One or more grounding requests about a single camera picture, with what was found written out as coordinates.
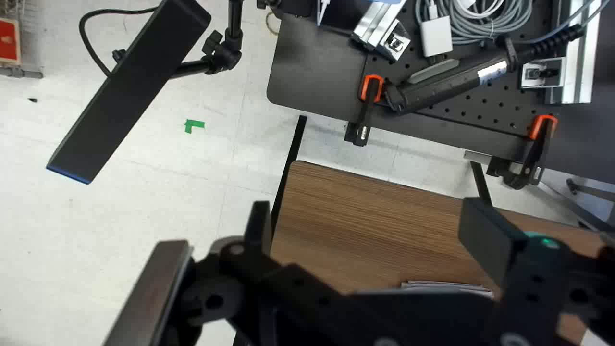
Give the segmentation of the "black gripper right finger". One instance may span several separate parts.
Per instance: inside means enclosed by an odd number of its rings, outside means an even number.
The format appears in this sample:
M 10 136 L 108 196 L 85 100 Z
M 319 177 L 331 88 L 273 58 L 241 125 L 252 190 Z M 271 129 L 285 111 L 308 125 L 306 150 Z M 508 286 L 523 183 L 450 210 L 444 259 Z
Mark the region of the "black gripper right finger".
M 462 202 L 458 238 L 479 267 L 502 288 L 523 283 L 519 256 L 529 236 L 481 198 Z

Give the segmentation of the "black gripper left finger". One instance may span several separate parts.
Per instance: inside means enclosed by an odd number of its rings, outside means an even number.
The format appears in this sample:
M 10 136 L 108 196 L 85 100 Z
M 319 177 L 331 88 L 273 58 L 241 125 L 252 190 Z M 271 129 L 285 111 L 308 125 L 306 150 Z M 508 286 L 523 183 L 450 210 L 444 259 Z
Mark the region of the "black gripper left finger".
M 104 346 L 162 346 L 191 256 L 187 240 L 164 240 L 154 246 Z

